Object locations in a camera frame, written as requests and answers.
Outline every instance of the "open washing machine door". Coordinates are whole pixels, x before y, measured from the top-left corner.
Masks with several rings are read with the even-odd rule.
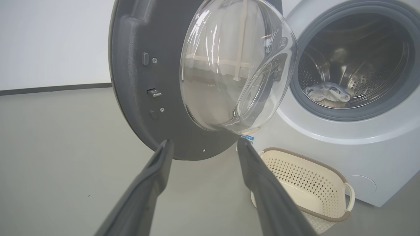
[[[136,135],[203,160],[265,124],[290,82],[297,41],[281,0],[117,0],[111,80]]]

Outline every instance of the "front-loading washing machine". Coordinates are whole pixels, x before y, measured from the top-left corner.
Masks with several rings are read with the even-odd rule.
[[[420,168],[419,14],[417,0],[119,0],[113,88],[153,150],[172,139],[176,159],[203,160],[246,134],[334,167],[381,206]],[[312,101],[323,82],[351,100]]]

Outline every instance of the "laundry basket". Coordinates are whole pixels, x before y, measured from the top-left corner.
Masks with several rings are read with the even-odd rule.
[[[318,161],[279,148],[267,148],[261,159],[280,181],[316,233],[350,216],[354,190],[342,174]],[[350,192],[346,206],[345,191]],[[251,200],[256,206],[254,194]]]

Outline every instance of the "washing machine opening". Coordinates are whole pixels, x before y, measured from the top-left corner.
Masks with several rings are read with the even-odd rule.
[[[332,120],[362,120],[390,110],[418,85],[411,30],[419,32],[386,14],[357,13],[324,23],[310,38],[303,33],[307,42],[299,40],[303,52],[293,94],[309,111]]]

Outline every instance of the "laundry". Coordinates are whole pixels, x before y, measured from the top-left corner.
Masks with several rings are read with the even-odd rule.
[[[304,92],[312,101],[331,108],[345,108],[354,95],[352,90],[331,82],[314,84],[306,87]]]

